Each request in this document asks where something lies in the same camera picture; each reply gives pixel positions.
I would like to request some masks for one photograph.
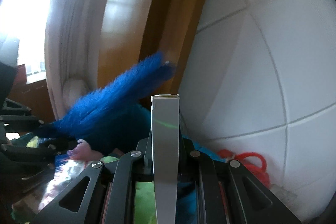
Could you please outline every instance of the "bright window light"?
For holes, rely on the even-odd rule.
[[[13,139],[18,139],[20,138],[19,133],[6,133],[6,137],[8,138],[8,140],[13,140]]]
[[[0,32],[20,39],[17,64],[27,75],[45,71],[44,38],[50,0],[2,0]]]

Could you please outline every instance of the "screw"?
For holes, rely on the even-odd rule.
[[[50,144],[50,145],[48,145],[48,148],[51,148],[52,150],[55,150],[55,149],[56,149],[56,146],[53,145],[53,144]]]
[[[193,150],[193,151],[190,152],[190,155],[193,158],[198,158],[201,155],[201,153],[199,151],[197,151],[197,150]]]
[[[48,164],[47,166],[48,166],[48,168],[51,169],[51,170],[54,170],[54,169],[55,169],[55,165],[54,165],[54,164]]]
[[[233,168],[237,168],[237,167],[240,166],[240,163],[237,160],[232,160],[232,161],[230,161],[230,166],[233,167]]]
[[[0,147],[3,151],[7,151],[7,145],[5,145],[4,143],[0,145]]]
[[[140,157],[141,156],[141,151],[134,150],[131,152],[131,156],[134,158]]]
[[[92,168],[100,168],[103,164],[101,163],[101,161],[95,161],[91,164]]]

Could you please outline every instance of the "pink object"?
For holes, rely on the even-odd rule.
[[[77,146],[67,152],[72,160],[100,160],[104,155],[98,151],[91,150],[91,146],[82,139],[77,141]]]

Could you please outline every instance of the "blue bristles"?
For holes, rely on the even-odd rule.
[[[119,75],[105,88],[83,96],[61,120],[39,128],[34,134],[40,138],[65,136],[76,139],[97,134],[99,138],[99,134],[111,131],[111,120],[150,95],[172,78],[174,72],[175,66],[168,62],[163,64],[163,55],[157,52]]]

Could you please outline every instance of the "red rope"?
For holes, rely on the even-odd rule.
[[[260,180],[262,184],[264,184],[267,188],[270,187],[269,175],[266,172],[267,162],[265,158],[255,152],[246,152],[239,155],[235,155],[233,152],[227,149],[220,150],[217,152],[218,156],[223,159],[229,160],[239,160],[255,177]],[[255,166],[246,160],[248,157],[257,157],[261,161],[261,167]]]

